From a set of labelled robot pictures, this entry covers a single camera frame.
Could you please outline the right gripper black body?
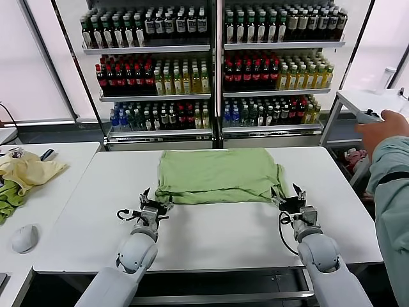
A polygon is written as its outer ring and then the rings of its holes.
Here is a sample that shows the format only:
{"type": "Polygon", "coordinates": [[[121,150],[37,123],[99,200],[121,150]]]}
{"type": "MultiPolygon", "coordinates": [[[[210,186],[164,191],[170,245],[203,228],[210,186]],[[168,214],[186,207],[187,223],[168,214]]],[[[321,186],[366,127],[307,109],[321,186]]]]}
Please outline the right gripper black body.
{"type": "Polygon", "coordinates": [[[299,199],[298,197],[289,197],[282,200],[279,204],[279,210],[287,212],[289,214],[297,214],[300,209],[306,205],[305,199],[299,199]]]}

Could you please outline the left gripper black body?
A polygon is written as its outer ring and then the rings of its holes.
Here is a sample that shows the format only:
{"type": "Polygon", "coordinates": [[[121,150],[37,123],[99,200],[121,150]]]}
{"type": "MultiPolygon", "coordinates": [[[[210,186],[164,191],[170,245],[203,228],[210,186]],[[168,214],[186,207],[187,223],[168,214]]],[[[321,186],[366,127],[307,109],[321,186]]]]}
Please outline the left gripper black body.
{"type": "Polygon", "coordinates": [[[157,214],[164,214],[164,204],[159,201],[148,200],[144,202],[144,207],[146,206],[148,206],[149,208],[156,209],[157,214]]]}

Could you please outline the bare human hand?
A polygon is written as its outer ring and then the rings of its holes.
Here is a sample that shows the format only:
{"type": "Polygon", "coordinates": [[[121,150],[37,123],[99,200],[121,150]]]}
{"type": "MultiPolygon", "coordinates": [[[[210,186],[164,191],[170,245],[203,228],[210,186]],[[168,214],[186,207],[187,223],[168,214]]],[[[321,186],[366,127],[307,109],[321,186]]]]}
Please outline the bare human hand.
{"type": "Polygon", "coordinates": [[[403,115],[383,110],[381,117],[383,120],[380,122],[360,123],[356,126],[356,131],[362,134],[362,141],[370,159],[375,148],[385,139],[395,136],[408,137],[408,122],[403,115]]]}

